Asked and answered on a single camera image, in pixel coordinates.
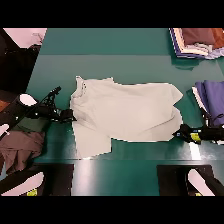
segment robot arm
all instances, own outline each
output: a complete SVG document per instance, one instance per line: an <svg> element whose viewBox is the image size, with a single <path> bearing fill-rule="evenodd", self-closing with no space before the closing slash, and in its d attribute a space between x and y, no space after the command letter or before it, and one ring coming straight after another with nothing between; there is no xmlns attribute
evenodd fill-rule
<svg viewBox="0 0 224 224"><path fill-rule="evenodd" d="M75 121L71 109L56 108L55 97L61 87L52 90L43 100L38 102L28 94L20 94L3 111L0 112L0 140L8 134L24 117L37 119L47 118L60 123Z"/></svg>

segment green table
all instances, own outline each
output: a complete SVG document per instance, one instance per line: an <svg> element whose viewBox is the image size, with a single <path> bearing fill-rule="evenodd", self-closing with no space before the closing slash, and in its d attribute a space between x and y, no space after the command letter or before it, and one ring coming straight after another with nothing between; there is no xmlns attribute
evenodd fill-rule
<svg viewBox="0 0 224 224"><path fill-rule="evenodd" d="M222 58L212 61L177 59L167 28L49 28L27 93L41 99L51 89L60 85L62 91L56 99L56 104L65 109L69 107L70 96L76 89L76 76L84 79L114 77L114 80L121 84L168 82L174 84L184 94L176 105L181 111L184 122L190 126L200 126L202 125L200 111L191 87L198 80L223 81L223 72ZM203 161L224 159L224 146L203 142L199 150ZM103 190L108 188L110 182L108 178L103 180L107 170L109 173L114 172L113 178L117 177L117 180L119 178L122 180L122 175L125 174L131 180L133 172L143 173L142 179L139 179L141 182L146 178L147 170L150 166L155 166L155 163L159 164L161 161L177 163L183 160L190 163L192 155L189 144L179 139L157 143L127 143L112 140L112 153L92 157L89 161L75 159L75 141L71 124L52 123L47 132L43 154L36 161L75 163L81 170L89 169L88 164L91 164L94 174L89 178L91 180L102 178L102 186L98 187L102 191L80 193L79 190L74 190L76 195L120 195L122 192L125 194L124 182L121 184L123 188L118 191L112 192L112 186L110 190ZM122 167L126 170L123 174L119 173ZM129 167L139 168L131 171ZM83 177L82 180L75 176L74 186L76 184L79 186L79 181L85 181L87 178ZM157 189L157 193L152 190L153 195L158 194L157 185L154 189ZM149 195L150 192L150 189L145 191L141 188L139 190L130 188L129 194Z"/></svg>

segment yellow label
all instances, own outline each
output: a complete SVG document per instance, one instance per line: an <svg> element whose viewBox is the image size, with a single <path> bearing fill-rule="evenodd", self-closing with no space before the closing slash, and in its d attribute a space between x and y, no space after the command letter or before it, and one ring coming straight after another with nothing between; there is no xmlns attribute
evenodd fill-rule
<svg viewBox="0 0 224 224"><path fill-rule="evenodd" d="M191 138L194 140L194 141L201 141L198 133L191 133Z"/></svg>
<svg viewBox="0 0 224 224"><path fill-rule="evenodd" d="M27 192L27 196L37 196L37 189Z"/></svg>

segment purple garment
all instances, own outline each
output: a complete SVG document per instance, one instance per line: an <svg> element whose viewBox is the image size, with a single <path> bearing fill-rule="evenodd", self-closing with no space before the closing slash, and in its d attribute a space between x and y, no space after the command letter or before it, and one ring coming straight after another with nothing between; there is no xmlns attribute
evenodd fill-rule
<svg viewBox="0 0 224 224"><path fill-rule="evenodd" d="M215 119L224 114L224 82L207 81L196 82L196 87L206 110ZM214 125L224 124L224 117L217 118Z"/></svg>
<svg viewBox="0 0 224 224"><path fill-rule="evenodd" d="M176 36L174 34L174 31L173 31L173 28L169 28L170 30L170 35L171 35L171 38L172 38L172 42L173 42L173 46L174 46L174 50L175 50L175 53L176 53L176 56L177 57L184 57L184 58L201 58L201 59L204 59L205 56L203 55L199 55L199 54L189 54L189 53L181 53L180 52L180 48L177 44L177 41L176 41Z"/></svg>

